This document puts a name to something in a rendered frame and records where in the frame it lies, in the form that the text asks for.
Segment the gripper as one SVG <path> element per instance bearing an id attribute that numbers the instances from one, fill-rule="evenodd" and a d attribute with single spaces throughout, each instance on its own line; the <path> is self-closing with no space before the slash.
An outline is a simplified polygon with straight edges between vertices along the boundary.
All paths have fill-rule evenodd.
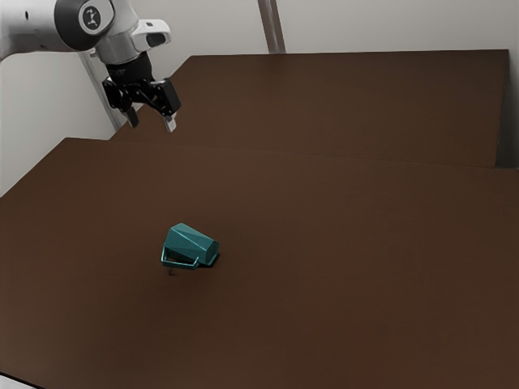
<path id="1" fill-rule="evenodd" d="M 176 129 L 176 115 L 182 103 L 170 79 L 154 81 L 152 63 L 147 53 L 141 53 L 130 62 L 105 67 L 109 77 L 103 80 L 102 86 L 109 106 L 119 110 L 127 118 L 131 127 L 136 128 L 139 125 L 137 112 L 130 97 L 118 86 L 144 81 L 141 86 L 144 103 L 162 116 L 168 132 Z"/>

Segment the teal faceted mug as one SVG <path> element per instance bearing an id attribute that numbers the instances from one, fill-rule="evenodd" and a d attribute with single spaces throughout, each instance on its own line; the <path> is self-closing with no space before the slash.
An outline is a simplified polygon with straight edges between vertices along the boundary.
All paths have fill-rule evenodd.
<path id="1" fill-rule="evenodd" d="M 219 255 L 220 244 L 187 224 L 171 227 L 165 237 L 161 263 L 165 267 L 195 270 L 211 267 Z"/>

